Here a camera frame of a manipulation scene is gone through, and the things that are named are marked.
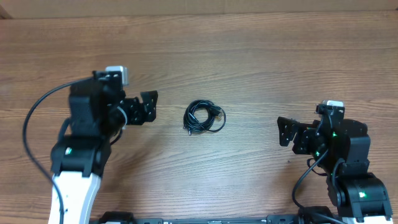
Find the wood grain surface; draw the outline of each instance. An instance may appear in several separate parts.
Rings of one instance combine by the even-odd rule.
[[[51,186],[22,147],[30,107],[108,65],[129,67],[128,96],[158,90],[158,113],[114,145],[93,218],[112,210],[162,218],[296,213],[291,191],[308,156],[279,146],[276,120],[310,122],[314,104],[328,98],[344,100],[346,118],[369,126],[370,171],[398,211],[396,11],[2,20],[0,223],[49,217]],[[29,124],[29,144],[48,170],[67,96],[53,94]],[[189,136],[182,128],[185,108],[199,98],[226,111],[223,130]],[[333,208],[315,174],[298,200]]]

